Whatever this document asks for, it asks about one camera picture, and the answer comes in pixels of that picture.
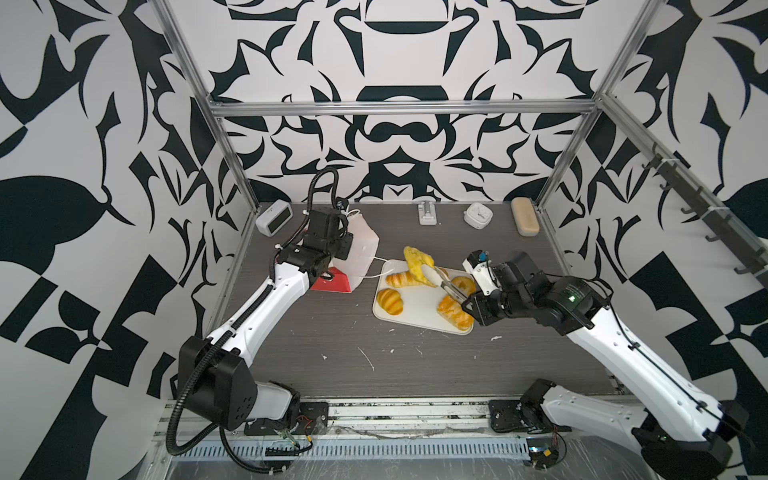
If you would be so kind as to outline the long braided fake bread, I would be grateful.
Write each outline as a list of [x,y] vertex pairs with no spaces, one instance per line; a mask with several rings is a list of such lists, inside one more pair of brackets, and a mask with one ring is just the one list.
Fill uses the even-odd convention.
[[459,302],[446,295],[437,306],[437,313],[460,331],[468,331],[474,324],[474,318],[466,313]]

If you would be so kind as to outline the red white paper bag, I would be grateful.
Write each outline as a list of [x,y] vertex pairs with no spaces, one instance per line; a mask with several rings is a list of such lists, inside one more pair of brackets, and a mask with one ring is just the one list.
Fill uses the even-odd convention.
[[353,235],[348,257],[346,260],[334,258],[329,269],[333,278],[319,278],[311,287],[314,291],[353,292],[367,277],[368,270],[376,258],[380,241],[378,234],[368,225],[359,209],[352,210],[347,218],[349,231]]

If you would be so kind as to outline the round yellow fake bun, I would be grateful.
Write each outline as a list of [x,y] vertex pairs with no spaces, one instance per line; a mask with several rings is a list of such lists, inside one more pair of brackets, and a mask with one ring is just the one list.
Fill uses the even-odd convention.
[[390,316],[398,316],[404,311],[401,294],[395,289],[380,290],[376,295],[376,300],[381,309]]

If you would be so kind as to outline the yellow fake bagel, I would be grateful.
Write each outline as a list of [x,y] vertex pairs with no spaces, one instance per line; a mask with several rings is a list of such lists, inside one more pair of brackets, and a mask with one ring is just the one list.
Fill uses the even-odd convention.
[[477,286],[471,277],[457,276],[451,280],[451,283],[466,296],[471,296],[477,292]]

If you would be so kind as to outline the long ridged fake loaf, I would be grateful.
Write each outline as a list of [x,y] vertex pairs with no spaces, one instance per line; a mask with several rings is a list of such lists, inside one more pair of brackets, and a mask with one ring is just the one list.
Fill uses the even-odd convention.
[[434,288],[435,285],[428,280],[420,281],[411,271],[402,271],[388,275],[385,278],[386,284],[391,288],[406,288],[427,286]]

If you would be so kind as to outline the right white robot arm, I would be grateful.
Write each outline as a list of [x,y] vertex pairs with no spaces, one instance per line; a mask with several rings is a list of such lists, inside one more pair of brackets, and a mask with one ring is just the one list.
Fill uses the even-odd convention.
[[635,336],[609,300],[585,280],[550,280],[525,252],[492,264],[487,252],[474,251],[463,263],[478,288],[468,294],[427,262],[408,265],[482,326],[532,318],[554,329],[591,354],[638,400],[622,407],[538,379],[514,407],[491,406],[494,431],[581,430],[638,454],[662,479],[715,479],[732,467],[730,442],[746,436],[746,410],[686,380]]

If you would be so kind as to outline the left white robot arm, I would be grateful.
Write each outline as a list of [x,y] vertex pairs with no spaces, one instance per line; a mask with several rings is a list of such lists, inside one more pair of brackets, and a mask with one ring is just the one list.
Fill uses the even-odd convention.
[[268,335],[334,259],[345,259],[354,235],[338,209],[311,210],[296,237],[276,250],[268,276],[224,324],[206,338],[191,337],[179,353],[174,412],[188,410],[232,431],[257,420],[288,428],[299,394],[274,382],[257,382],[250,367]]

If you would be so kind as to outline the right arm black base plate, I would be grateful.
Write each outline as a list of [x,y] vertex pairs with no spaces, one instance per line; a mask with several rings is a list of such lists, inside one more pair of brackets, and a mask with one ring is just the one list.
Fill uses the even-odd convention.
[[552,433],[554,426],[542,408],[529,400],[488,402],[490,428],[496,433]]

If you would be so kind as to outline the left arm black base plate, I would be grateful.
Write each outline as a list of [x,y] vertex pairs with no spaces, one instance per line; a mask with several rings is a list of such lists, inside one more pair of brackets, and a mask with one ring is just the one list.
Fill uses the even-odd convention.
[[287,431],[293,435],[315,435],[323,432],[329,420],[329,403],[325,401],[300,401],[293,403],[280,420],[257,419],[244,427],[247,436],[277,435]]

